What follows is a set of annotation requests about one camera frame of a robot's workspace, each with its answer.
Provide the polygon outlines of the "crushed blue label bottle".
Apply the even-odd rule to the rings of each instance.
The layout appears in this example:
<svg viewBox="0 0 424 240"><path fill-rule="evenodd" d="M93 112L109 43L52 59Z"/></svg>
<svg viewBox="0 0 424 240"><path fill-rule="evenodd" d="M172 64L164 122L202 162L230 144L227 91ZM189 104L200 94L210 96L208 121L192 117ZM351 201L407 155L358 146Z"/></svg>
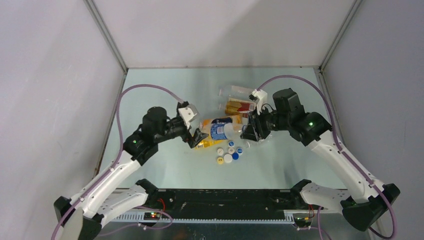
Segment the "crushed blue label bottle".
<svg viewBox="0 0 424 240"><path fill-rule="evenodd" d="M203 126L200 131L208 134L208 141L233 140L240 138L246 127L241 123L211 123Z"/></svg>

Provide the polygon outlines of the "solid blue cap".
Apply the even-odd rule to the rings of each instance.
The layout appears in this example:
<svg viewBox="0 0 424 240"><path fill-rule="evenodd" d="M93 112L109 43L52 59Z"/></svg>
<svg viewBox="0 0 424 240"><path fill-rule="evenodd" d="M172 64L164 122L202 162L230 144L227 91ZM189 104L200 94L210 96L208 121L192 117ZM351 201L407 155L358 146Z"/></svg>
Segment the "solid blue cap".
<svg viewBox="0 0 424 240"><path fill-rule="evenodd" d="M231 157L232 157L232 159L233 160L238 160L239 159L239 154L237 153L237 152L234 152L232 155L231 155Z"/></svg>

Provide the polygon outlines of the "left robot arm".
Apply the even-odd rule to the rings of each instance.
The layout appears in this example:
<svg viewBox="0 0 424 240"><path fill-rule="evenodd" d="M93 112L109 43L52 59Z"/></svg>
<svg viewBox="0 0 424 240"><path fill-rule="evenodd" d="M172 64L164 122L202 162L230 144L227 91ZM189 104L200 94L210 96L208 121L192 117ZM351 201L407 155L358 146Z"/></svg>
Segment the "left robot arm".
<svg viewBox="0 0 424 240"><path fill-rule="evenodd" d="M158 203L158 188L148 180L139 180L129 190L112 196L113 191L132 173L141 168L159 150L159 144L175 138L194 148L211 137L225 140L243 137L254 131L251 124L216 123L210 131L191 127L196 108L187 103L177 106L170 118L162 107L152 107L138 128L127 138L120 138L120 149L112 163L72 197L59 197L54 202L58 225L64 240L93 240L115 217L135 208L153 208Z"/></svg>

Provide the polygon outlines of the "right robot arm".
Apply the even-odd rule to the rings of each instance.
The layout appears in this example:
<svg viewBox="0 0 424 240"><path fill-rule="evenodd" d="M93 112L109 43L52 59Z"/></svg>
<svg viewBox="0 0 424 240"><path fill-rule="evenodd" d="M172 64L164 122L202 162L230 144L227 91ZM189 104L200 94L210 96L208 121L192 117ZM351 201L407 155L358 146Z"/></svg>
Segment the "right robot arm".
<svg viewBox="0 0 424 240"><path fill-rule="evenodd" d="M346 149L320 113L306 112L291 88L273 94L274 110L265 108L267 96L258 89L249 95L255 109L248 114L248 125L241 138L258 142L272 131L287 131L294 140L322 157L345 186L344 190L338 190L301 180L291 188L290 201L295 208L315 205L335 211L362 232L369 230L384 213L392 211L400 189L371 174Z"/></svg>

